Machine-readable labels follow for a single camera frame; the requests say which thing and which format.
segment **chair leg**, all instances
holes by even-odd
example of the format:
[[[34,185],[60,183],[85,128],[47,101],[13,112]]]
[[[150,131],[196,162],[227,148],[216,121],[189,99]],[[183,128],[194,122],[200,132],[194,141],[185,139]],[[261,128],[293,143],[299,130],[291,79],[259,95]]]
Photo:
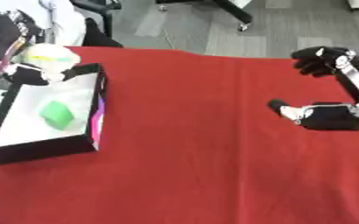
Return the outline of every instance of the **chair leg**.
[[[188,2],[200,2],[203,0],[155,0],[156,4],[178,4],[178,3],[188,3]]]
[[[222,9],[224,9],[229,14],[233,15],[239,21],[248,25],[252,22],[253,17],[244,11],[241,8],[238,8],[235,4],[231,3],[229,0],[214,0]]]
[[[113,15],[111,13],[105,13],[103,17],[103,29],[106,36],[112,38],[113,35]]]

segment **gray floor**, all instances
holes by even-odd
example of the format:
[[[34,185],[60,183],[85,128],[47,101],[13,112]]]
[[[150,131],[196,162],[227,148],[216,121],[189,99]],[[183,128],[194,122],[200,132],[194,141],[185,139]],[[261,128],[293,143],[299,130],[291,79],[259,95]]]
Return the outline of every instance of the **gray floor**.
[[[235,57],[287,58],[306,46],[347,46],[359,51],[359,11],[346,0],[253,0],[246,32],[213,3],[175,3],[158,11],[154,0],[123,0],[114,12],[114,39],[128,47],[180,49]]]

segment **green block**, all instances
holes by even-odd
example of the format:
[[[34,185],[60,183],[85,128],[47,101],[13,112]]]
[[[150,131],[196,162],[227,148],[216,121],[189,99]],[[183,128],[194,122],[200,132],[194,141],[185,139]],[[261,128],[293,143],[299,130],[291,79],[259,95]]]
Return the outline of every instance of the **green block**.
[[[69,108],[58,101],[51,101],[39,113],[47,124],[57,130],[64,130],[74,119]]]

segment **chair wheel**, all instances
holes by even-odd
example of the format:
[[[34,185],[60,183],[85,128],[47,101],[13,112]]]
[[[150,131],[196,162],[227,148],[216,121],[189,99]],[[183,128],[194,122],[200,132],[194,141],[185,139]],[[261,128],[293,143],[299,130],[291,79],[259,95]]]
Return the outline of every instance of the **chair wheel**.
[[[246,32],[249,29],[250,24],[239,24],[238,31],[239,32]]]
[[[165,12],[165,11],[167,11],[167,7],[165,5],[160,5],[159,10],[162,12]]]

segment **robotic finger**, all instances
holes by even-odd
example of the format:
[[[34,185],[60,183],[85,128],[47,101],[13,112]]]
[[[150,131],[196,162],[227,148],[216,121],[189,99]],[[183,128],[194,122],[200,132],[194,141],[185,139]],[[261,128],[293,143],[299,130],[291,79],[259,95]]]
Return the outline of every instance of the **robotic finger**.
[[[292,107],[281,100],[271,100],[270,109],[308,130],[359,130],[355,106],[340,102],[316,102],[305,107]]]

